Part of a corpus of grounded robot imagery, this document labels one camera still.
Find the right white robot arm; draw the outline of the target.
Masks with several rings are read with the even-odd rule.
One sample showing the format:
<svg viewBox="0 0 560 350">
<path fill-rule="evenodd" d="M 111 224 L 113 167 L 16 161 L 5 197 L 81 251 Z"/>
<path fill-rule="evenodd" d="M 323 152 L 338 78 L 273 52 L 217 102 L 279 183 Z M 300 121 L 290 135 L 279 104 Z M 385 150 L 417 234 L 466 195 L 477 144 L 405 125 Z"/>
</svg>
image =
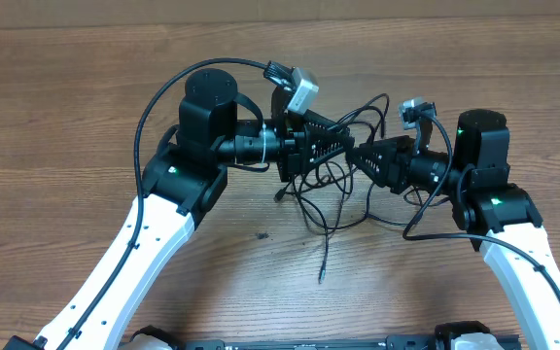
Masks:
<svg viewBox="0 0 560 350">
<path fill-rule="evenodd" d="M 366 141 L 348 160 L 372 182 L 393 193 L 410 187 L 452 205 L 456 239 L 470 240 L 503 288 L 532 349 L 560 349 L 560 270 L 530 195 L 508 179 L 509 130 L 498 112 L 473 109 L 459 116 L 446 150 L 429 148 L 440 127 L 431 105 L 402 110 L 404 128 L 415 137 Z"/>
</svg>

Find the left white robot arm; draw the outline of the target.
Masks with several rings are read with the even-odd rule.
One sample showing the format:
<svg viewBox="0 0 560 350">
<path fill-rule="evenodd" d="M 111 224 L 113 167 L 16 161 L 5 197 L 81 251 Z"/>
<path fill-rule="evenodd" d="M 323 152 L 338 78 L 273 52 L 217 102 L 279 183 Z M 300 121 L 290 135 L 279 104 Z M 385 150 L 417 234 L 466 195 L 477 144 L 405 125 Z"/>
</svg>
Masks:
<svg viewBox="0 0 560 350">
<path fill-rule="evenodd" d="M 136 196 L 110 247 L 68 305 L 37 336 L 11 349 L 115 349 L 132 316 L 173 255 L 191 238 L 228 183 L 231 167 L 276 164 L 283 181 L 352 146 L 335 122 L 311 110 L 319 86 L 302 68 L 262 66 L 274 84 L 264 114 L 220 59 L 178 75 L 185 94 L 178 122 L 147 163 L 134 166 Z"/>
</svg>

